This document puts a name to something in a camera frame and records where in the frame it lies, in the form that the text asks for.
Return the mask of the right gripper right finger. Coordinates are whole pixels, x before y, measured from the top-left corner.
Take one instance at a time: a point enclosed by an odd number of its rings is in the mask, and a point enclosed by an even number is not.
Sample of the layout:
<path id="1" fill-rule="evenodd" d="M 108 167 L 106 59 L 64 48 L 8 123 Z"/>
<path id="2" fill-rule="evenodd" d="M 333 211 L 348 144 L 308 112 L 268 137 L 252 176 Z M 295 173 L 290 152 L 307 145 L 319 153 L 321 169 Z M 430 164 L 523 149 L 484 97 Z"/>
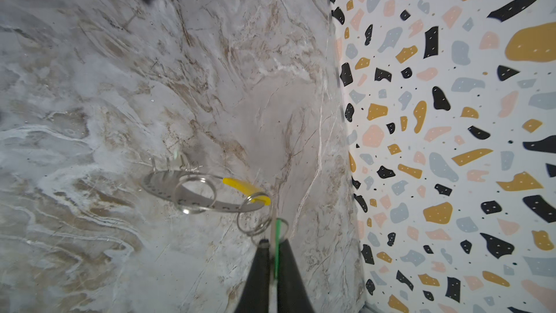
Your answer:
<path id="1" fill-rule="evenodd" d="M 288 239 L 279 245 L 277 312 L 314 313 Z"/>

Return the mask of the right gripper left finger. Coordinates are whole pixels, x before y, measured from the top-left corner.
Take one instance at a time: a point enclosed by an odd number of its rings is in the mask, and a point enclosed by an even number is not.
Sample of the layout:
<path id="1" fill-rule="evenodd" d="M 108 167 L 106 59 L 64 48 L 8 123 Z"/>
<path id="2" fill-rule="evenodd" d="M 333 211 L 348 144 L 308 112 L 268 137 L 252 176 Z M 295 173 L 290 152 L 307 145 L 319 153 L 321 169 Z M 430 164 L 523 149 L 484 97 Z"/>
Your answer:
<path id="1" fill-rule="evenodd" d="M 262 239 L 256 249 L 235 313 L 268 313 L 271 274 L 270 242 Z"/>

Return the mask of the steel split keyring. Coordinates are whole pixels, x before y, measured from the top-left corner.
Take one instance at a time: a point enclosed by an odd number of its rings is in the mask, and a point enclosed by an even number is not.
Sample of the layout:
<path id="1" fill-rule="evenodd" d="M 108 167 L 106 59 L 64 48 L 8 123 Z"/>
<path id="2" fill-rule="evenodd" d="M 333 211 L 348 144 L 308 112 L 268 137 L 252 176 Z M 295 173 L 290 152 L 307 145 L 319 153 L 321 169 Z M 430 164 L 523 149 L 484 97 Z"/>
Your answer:
<path id="1" fill-rule="evenodd" d="M 259 236 L 270 226 L 273 212 L 272 200 L 266 192 L 252 193 L 240 205 L 236 226 L 246 236 Z"/>

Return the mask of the metal key gauge with yellow handle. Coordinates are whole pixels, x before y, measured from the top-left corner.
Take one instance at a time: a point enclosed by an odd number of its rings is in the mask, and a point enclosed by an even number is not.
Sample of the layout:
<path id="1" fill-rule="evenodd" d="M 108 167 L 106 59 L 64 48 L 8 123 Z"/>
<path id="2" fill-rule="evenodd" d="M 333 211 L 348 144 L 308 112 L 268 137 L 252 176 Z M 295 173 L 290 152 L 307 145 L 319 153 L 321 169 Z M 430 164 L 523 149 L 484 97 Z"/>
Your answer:
<path id="1" fill-rule="evenodd" d="M 191 165 L 184 154 L 166 158 L 161 167 L 151 159 L 151 165 L 140 180 L 142 189 L 184 214 L 256 212 L 272 204 L 262 188 L 205 172 L 202 166 Z"/>

